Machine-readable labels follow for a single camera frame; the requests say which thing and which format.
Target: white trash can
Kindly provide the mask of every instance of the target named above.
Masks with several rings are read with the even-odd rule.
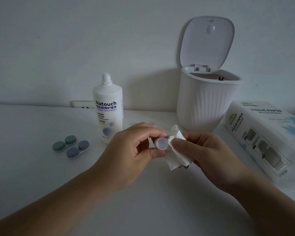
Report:
[[[190,131],[212,131],[221,121],[243,79],[219,69],[235,29],[221,17],[196,17],[184,34],[177,102],[178,121]]]

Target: power socket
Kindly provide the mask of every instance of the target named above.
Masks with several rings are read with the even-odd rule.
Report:
[[[74,108],[95,108],[93,101],[71,101]]]

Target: tissue box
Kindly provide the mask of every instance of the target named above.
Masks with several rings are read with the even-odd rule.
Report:
[[[295,181],[295,116],[268,102],[233,101],[224,125],[275,183]]]

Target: tissue paper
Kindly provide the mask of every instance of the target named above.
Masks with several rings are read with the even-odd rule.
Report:
[[[167,153],[165,156],[165,159],[169,165],[169,168],[170,168],[170,170],[173,170],[173,169],[180,167],[180,166],[187,167],[193,162],[193,159],[189,156],[186,156],[186,155],[181,154],[178,151],[176,151],[171,144],[171,141],[174,138],[179,138],[179,139],[183,139],[183,140],[185,140],[185,138],[181,134],[177,125],[174,125],[172,127],[171,132],[172,132],[173,136],[170,136],[168,139],[168,144],[169,144],[170,148],[167,149]]]

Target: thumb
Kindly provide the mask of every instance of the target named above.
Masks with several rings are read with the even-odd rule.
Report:
[[[142,159],[145,164],[147,164],[149,161],[159,158],[159,157],[163,157],[166,155],[166,152],[163,150],[160,150],[158,148],[147,148],[143,151],[141,151],[137,157],[139,159]]]
[[[174,138],[171,144],[177,151],[190,156],[199,163],[201,162],[202,156],[207,155],[208,152],[208,148],[199,146],[183,139]]]

